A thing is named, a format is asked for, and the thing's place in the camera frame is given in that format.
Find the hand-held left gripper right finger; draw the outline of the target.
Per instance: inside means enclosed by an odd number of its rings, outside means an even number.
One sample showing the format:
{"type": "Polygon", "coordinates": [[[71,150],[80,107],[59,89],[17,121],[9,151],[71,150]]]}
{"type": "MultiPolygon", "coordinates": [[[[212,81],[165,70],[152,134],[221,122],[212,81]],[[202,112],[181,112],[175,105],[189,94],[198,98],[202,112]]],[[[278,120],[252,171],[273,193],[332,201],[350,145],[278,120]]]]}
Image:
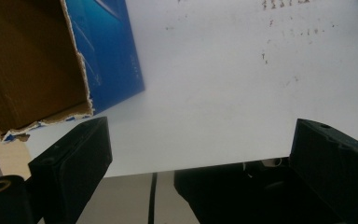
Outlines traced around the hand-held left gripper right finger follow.
{"type": "Polygon", "coordinates": [[[291,167],[347,224],[358,224],[358,141],[326,124],[299,119],[291,167]]]}

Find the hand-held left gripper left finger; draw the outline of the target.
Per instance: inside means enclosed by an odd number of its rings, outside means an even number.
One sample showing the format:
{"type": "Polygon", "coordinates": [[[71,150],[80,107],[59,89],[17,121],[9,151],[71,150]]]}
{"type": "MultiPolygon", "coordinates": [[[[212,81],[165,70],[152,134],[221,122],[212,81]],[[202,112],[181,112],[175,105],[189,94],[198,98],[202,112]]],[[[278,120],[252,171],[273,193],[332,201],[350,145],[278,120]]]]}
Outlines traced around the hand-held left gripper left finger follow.
{"type": "Polygon", "coordinates": [[[28,163],[46,224],[76,224],[113,160],[108,120],[78,124],[28,163]]]}

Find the blue cardboard box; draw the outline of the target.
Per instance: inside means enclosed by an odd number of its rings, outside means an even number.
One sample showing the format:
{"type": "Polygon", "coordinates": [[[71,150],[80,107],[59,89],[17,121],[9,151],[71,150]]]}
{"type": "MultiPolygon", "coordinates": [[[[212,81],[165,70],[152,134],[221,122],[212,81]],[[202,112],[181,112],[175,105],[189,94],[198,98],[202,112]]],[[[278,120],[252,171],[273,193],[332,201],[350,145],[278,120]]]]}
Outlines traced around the blue cardboard box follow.
{"type": "Polygon", "coordinates": [[[143,91],[125,0],[0,0],[0,140],[143,91]]]}

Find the black strip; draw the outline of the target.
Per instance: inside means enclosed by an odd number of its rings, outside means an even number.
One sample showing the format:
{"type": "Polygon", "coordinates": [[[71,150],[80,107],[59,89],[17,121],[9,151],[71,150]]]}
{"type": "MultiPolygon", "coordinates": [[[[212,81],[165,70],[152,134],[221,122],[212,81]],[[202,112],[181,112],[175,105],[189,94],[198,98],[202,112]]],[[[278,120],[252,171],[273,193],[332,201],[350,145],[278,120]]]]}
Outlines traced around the black strip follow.
{"type": "Polygon", "coordinates": [[[147,224],[154,224],[155,222],[155,199],[156,199],[156,188],[157,188],[158,174],[152,174],[149,205],[148,205],[148,220],[147,224]]]}

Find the dark bulky object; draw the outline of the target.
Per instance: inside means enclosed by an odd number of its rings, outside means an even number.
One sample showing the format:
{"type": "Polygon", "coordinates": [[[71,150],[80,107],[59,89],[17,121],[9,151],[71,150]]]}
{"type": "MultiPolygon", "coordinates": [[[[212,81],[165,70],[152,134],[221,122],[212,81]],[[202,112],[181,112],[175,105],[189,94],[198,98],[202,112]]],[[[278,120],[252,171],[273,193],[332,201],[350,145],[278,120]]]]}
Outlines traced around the dark bulky object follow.
{"type": "Polygon", "coordinates": [[[174,187],[200,224],[341,224],[287,158],[176,171],[174,187]]]}

